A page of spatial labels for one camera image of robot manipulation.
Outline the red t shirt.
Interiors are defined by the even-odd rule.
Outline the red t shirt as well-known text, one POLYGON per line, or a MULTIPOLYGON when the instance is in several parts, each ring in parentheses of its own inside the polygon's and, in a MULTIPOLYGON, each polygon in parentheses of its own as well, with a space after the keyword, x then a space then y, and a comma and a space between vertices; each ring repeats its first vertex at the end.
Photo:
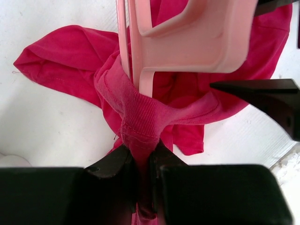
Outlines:
MULTIPOLYGON (((152 25, 181 13, 189 0, 149 0, 152 25)), ((230 73, 157 71, 151 97, 125 73, 119 32, 69 25, 27 46, 14 66, 31 81, 99 106, 117 135, 113 148, 132 156, 135 211, 130 225, 158 225, 150 156, 159 142, 191 156, 204 150, 206 124, 227 119, 249 103, 211 88, 222 81, 270 80, 289 35, 292 4, 252 21, 249 50, 230 73)))

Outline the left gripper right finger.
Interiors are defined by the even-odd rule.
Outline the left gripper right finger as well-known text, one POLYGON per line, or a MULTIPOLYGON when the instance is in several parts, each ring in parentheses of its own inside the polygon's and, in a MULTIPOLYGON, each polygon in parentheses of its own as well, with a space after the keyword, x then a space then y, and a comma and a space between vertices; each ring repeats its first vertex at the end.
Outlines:
POLYGON ((187 165, 162 142, 150 156, 160 225, 291 225, 293 216, 263 165, 187 165))

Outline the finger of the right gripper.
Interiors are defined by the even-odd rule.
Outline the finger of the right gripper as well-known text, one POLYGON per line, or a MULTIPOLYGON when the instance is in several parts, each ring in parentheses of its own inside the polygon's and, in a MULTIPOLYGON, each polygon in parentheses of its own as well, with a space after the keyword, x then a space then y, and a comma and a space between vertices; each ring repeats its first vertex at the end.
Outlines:
POLYGON ((300 139, 300 88, 294 80, 222 81, 210 87, 246 101, 272 118, 292 140, 300 139))
POLYGON ((258 0, 254 16, 260 16, 273 12, 279 7, 293 4, 299 0, 258 0))

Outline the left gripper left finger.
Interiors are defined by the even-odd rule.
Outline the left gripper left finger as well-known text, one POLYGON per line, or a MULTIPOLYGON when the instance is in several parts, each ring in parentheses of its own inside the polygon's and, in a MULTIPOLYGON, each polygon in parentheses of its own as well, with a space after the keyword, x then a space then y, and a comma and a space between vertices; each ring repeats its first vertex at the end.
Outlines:
POLYGON ((87 168, 0 170, 3 225, 129 225, 135 211, 133 164, 120 146, 87 168))

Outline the pink hanger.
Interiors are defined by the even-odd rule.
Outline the pink hanger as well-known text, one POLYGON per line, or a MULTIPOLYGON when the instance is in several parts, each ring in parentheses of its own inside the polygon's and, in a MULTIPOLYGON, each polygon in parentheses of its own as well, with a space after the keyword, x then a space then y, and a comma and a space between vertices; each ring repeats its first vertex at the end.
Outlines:
POLYGON ((153 26, 148 0, 119 0, 122 67, 148 97, 157 71, 233 72, 247 57, 256 5, 255 0, 190 0, 181 13, 153 26))

